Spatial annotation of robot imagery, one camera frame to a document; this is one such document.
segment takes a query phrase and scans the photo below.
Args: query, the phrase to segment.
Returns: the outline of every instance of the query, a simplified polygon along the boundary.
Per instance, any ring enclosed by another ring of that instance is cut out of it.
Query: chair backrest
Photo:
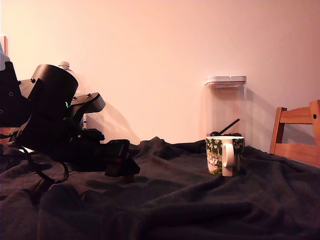
[[[302,143],[282,143],[285,124],[313,125],[316,146]],[[320,100],[311,101],[308,107],[287,110],[276,109],[270,153],[314,165],[320,165]]]

